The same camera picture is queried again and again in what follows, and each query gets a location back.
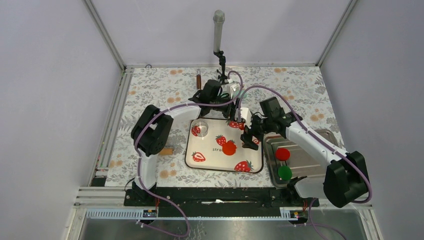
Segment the wooden handled metal scraper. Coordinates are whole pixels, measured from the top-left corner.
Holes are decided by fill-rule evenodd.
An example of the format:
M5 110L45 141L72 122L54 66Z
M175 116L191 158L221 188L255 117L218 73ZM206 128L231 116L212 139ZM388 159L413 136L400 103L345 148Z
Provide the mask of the wooden handled metal scraper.
M202 89L202 75L201 75L201 69L198 68L196 70L196 88L198 90Z

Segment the small round metal cup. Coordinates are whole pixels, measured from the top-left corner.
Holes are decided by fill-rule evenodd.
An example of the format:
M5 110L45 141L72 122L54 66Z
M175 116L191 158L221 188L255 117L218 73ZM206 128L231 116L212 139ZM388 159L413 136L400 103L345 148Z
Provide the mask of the small round metal cup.
M205 137L208 134L209 125L201 120L196 120L192 124L191 132L196 137Z

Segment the strawberry print white tray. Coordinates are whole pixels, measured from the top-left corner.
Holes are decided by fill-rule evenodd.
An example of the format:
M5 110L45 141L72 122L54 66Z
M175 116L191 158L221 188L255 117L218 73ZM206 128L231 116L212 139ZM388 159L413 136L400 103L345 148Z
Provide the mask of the strawberry print white tray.
M189 127L185 163L193 169L253 173L264 167L261 141L257 150L243 148L244 124L225 119L200 118Z

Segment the orange dough piece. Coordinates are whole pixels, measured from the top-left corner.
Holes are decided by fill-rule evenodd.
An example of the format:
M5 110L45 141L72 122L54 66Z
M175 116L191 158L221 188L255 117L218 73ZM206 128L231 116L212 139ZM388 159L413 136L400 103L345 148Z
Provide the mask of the orange dough piece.
M235 142L233 140L229 140L227 141L223 146L222 146L222 152L227 155L227 156L232 156L236 153L237 151L237 146L235 144Z

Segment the wooden dough roller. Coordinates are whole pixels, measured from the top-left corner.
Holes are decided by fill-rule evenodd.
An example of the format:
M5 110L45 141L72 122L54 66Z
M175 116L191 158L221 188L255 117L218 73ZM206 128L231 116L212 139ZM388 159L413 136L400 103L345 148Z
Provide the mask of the wooden dough roller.
M173 147L165 147L159 153L160 156L172 156L174 154Z

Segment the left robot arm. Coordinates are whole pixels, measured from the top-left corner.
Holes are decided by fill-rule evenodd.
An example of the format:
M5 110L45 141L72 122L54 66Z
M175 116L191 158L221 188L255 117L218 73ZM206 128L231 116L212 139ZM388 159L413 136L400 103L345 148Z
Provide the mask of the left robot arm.
M139 187L136 199L144 206L152 204L157 183L158 154L163 150L174 123L202 118L210 111L220 112L224 118L234 120L236 104L243 89L243 82L233 82L234 93L225 93L222 84L210 79L186 102L169 108L148 105L131 131L134 149L139 155L135 184Z

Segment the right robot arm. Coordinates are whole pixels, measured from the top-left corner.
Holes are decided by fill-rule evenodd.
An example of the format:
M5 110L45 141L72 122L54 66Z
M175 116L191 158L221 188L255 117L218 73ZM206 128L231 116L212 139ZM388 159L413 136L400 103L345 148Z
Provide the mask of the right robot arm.
M296 113L265 118L239 114L237 121L245 123L240 137L244 147L257 150L253 137L278 133L301 147L325 169L325 175L321 178L303 177L289 182L292 189L287 191L286 198L291 205L299 206L307 198L327 199L338 208L349 203L365 204L371 201L373 190L363 155L357 151L343 151L330 143Z

